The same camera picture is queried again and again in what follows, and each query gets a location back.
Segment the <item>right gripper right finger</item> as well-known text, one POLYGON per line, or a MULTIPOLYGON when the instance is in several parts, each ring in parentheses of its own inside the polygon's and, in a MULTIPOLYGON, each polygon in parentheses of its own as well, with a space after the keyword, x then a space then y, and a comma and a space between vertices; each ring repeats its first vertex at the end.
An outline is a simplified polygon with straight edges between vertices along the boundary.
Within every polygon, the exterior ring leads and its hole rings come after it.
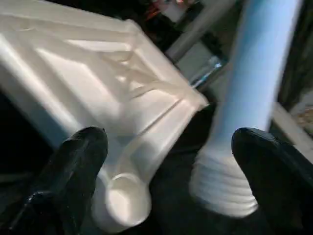
POLYGON ((313 233, 313 164, 290 143, 255 128, 237 129, 233 156, 277 235, 313 233))

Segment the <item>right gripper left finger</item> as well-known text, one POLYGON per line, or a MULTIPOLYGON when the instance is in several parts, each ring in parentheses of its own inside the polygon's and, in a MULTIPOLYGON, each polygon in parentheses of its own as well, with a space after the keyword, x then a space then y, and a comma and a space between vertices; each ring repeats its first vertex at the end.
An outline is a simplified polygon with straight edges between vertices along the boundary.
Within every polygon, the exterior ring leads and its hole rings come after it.
POLYGON ((103 128, 64 141, 23 195, 0 215, 2 235, 78 235, 108 154, 103 128))

